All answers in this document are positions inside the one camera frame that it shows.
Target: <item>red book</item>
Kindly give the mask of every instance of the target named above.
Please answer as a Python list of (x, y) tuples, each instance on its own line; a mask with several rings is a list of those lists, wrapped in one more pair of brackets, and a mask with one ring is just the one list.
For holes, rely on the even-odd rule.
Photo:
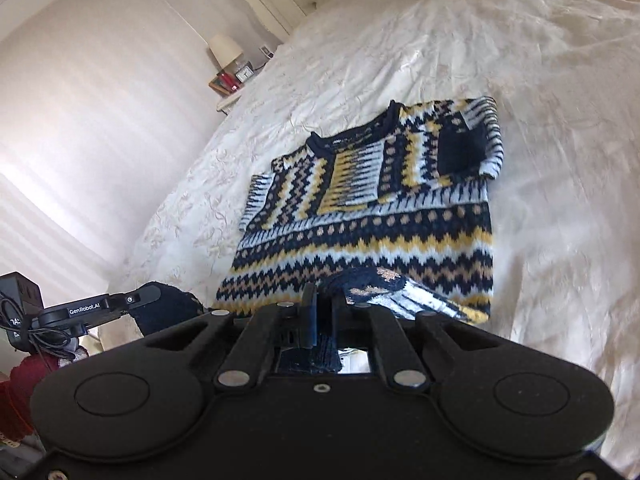
[(219, 78), (222, 79), (222, 81), (225, 83), (226, 86), (228, 86), (228, 88), (232, 91), (232, 92), (236, 92), (240, 89), (240, 83), (238, 81), (238, 79), (236, 79), (234, 76), (232, 76), (231, 74), (228, 74), (227, 72), (220, 72)]

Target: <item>red cloth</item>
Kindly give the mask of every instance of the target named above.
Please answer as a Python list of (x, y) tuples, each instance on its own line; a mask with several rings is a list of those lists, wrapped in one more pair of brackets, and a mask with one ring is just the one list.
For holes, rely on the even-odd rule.
[[(58, 369), (58, 359), (44, 354), (51, 370)], [(20, 442), (33, 433), (29, 402), (36, 385), (49, 374), (39, 355), (25, 358), (11, 370), (9, 380), (0, 383), (0, 438)]]

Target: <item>bed sheet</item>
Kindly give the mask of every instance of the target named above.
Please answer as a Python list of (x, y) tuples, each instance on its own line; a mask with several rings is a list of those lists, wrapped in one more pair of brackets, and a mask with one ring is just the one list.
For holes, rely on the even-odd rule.
[[(332, 1), (247, 87), (111, 290), (159, 280), (211, 304), (252, 173), (391, 99), (480, 94), (506, 149), (486, 328), (598, 373), (617, 410), (603, 455), (640, 474), (640, 0)], [(138, 336), (131, 320), (100, 335)]]

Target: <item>round pad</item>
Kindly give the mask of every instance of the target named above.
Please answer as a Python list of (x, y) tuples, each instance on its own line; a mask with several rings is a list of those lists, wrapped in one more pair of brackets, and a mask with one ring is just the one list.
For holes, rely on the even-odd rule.
[(511, 345), (463, 354), (439, 397), (462, 436), (517, 461), (574, 456), (613, 419), (613, 398), (596, 375)]
[(126, 415), (140, 408), (148, 398), (148, 383), (131, 374), (98, 375), (76, 390), (78, 406), (92, 415)]
[(530, 416), (553, 415), (569, 402), (564, 384), (541, 374), (515, 374), (495, 385), (497, 401), (513, 413)]
[(88, 460), (131, 458), (161, 449), (197, 422), (200, 381), (181, 352), (127, 346), (60, 368), (31, 399), (42, 439)]

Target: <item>white lamp shade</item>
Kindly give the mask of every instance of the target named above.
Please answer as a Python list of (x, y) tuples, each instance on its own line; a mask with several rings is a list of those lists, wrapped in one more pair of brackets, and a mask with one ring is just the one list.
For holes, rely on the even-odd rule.
[(209, 48), (216, 57), (220, 68), (232, 64), (242, 56), (242, 48), (230, 37), (224, 34), (216, 34), (209, 40)]

